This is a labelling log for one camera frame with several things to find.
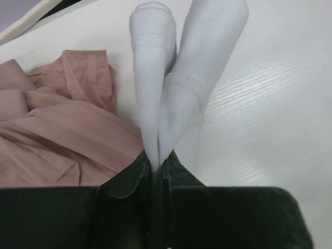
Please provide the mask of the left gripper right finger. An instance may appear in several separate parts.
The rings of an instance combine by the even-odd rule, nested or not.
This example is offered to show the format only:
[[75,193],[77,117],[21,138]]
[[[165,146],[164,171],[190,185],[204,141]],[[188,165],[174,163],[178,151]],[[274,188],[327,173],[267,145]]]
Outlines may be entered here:
[[171,248],[314,248],[296,199],[279,187],[208,187],[171,153],[168,246]]

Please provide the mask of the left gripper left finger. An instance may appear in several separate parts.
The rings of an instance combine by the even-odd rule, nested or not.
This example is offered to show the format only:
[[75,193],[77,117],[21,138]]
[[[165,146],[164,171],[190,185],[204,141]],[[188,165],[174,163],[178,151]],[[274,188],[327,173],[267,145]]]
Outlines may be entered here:
[[145,153],[99,187],[1,189],[1,248],[154,248]]

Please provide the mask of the dusty pink skirt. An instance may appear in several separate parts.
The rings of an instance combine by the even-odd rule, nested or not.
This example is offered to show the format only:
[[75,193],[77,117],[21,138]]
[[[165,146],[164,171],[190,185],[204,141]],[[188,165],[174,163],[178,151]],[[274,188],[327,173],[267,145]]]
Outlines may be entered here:
[[66,50],[26,73],[1,65],[1,186],[98,186],[143,150],[116,114],[104,50]]

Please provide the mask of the white light blue cloth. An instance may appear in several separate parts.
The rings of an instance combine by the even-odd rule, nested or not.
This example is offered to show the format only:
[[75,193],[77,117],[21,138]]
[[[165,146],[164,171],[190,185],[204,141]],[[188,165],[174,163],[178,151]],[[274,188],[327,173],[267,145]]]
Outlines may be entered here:
[[245,1],[193,1],[177,41],[164,4],[143,3],[131,14],[135,95],[153,170],[178,148],[195,171],[204,112],[247,18]]

